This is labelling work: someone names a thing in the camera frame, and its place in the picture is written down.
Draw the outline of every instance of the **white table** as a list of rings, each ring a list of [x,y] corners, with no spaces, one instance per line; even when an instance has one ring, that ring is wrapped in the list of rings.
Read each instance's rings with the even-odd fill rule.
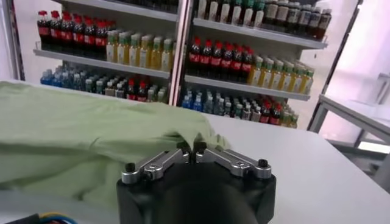
[[[216,133],[228,139],[233,150],[269,161],[277,177],[275,216],[271,224],[390,223],[390,195],[319,135],[228,117],[205,116]],[[38,201],[39,205],[30,201],[26,203],[28,208],[22,209],[6,206],[10,202],[15,205],[20,197],[4,198],[0,194],[0,199],[0,216],[8,220],[39,208],[39,211],[65,212],[79,223],[118,221],[115,212],[92,210],[80,205],[81,202],[74,202],[75,207],[70,202],[69,206],[62,206],[62,200],[50,198],[43,203],[46,209]],[[83,209],[88,212],[80,215]],[[107,222],[108,218],[112,218],[112,222]]]

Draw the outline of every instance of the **juice bottle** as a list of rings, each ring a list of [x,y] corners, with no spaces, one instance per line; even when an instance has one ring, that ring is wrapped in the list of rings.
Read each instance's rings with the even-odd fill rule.
[[[152,60],[151,60],[151,68],[156,70],[161,70],[161,42],[162,37],[155,37],[153,40],[153,50],[152,50]]]
[[[164,40],[164,51],[161,56],[161,70],[169,72],[172,69],[172,39]]]
[[[277,60],[275,71],[273,72],[273,75],[271,77],[271,81],[269,82],[270,89],[277,89],[278,88],[280,80],[282,79],[282,68],[283,68],[283,62],[280,60]]]
[[[291,64],[290,62],[287,61],[285,62],[285,70],[282,74],[282,78],[280,79],[278,90],[287,91],[288,86],[290,85],[291,82],[293,67],[294,65]]]
[[[130,32],[123,32],[119,34],[118,63],[122,65],[128,65],[130,63],[129,35]]]
[[[260,75],[260,80],[258,83],[258,86],[268,88],[271,77],[272,77],[272,67],[274,65],[274,61],[267,58],[266,63],[265,63],[265,68],[263,68],[261,75]]]

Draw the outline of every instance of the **light green towel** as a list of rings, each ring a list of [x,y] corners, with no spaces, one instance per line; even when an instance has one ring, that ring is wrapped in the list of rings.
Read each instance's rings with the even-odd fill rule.
[[[1,188],[115,208],[124,163],[195,140],[227,147],[195,111],[0,82]]]

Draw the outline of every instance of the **store shelf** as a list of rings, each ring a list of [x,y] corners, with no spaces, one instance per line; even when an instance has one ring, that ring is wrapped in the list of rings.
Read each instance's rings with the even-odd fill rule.
[[[163,19],[167,21],[176,21],[177,15],[168,12],[161,12],[158,10],[147,9],[138,5],[130,5],[118,1],[105,1],[105,0],[55,0],[61,2],[71,2],[80,5],[87,5],[102,9],[108,9],[117,12],[124,12],[128,14],[140,15],[151,17],[155,19]]]
[[[230,33],[238,33],[241,35],[247,35],[251,37],[257,37],[272,41],[278,41],[282,43],[295,44],[302,46],[306,49],[323,49],[327,46],[326,43],[320,41],[308,40],[301,37],[295,37],[293,35],[281,32],[274,32],[264,29],[251,29],[242,26],[234,26],[230,24],[217,23],[209,20],[194,18],[193,20],[195,26],[206,27],[215,30],[221,30]]]
[[[257,93],[257,94],[264,94],[268,96],[275,96],[275,97],[282,97],[282,98],[289,98],[289,99],[296,99],[296,100],[303,100],[308,101],[310,99],[309,95],[299,94],[299,93],[289,93],[274,89],[267,89],[267,88],[261,88],[257,86],[250,86],[240,83],[233,83],[233,82],[225,82],[220,80],[214,80],[214,79],[206,79],[202,77],[196,77],[192,75],[186,75],[185,81],[188,83],[195,83],[195,84],[201,84],[201,85],[208,85],[208,86],[215,86],[225,89],[232,89],[247,93]]]
[[[71,55],[71,54],[46,51],[46,50],[42,50],[40,45],[41,45],[40,43],[37,43],[37,48],[34,49],[34,54],[37,56],[54,58],[54,59],[59,59],[59,60],[64,60],[64,61],[70,61],[70,62],[83,64],[83,65],[92,65],[92,66],[97,66],[100,68],[108,68],[108,69],[113,69],[113,70],[117,70],[117,71],[132,72],[132,73],[141,74],[141,75],[149,75],[149,76],[154,76],[154,77],[159,77],[159,78],[164,78],[164,79],[169,78],[169,72],[157,71],[157,70],[141,68],[141,67],[134,67],[134,66],[129,66],[129,65],[121,65],[121,64],[117,64],[117,63],[108,62],[108,61],[102,61],[102,60],[97,60],[97,59],[92,59],[92,58],[85,58],[85,57],[75,56],[75,55]]]

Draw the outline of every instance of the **blue wire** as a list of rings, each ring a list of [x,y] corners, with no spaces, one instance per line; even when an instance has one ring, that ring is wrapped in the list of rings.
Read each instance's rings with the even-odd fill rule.
[[[62,215],[53,215],[53,216],[45,217],[45,218],[41,219],[41,223],[47,223],[47,222],[56,221],[56,220],[63,220],[63,221],[66,221],[70,224],[77,224],[77,222],[74,221],[73,219],[66,217],[66,216],[62,216]]]

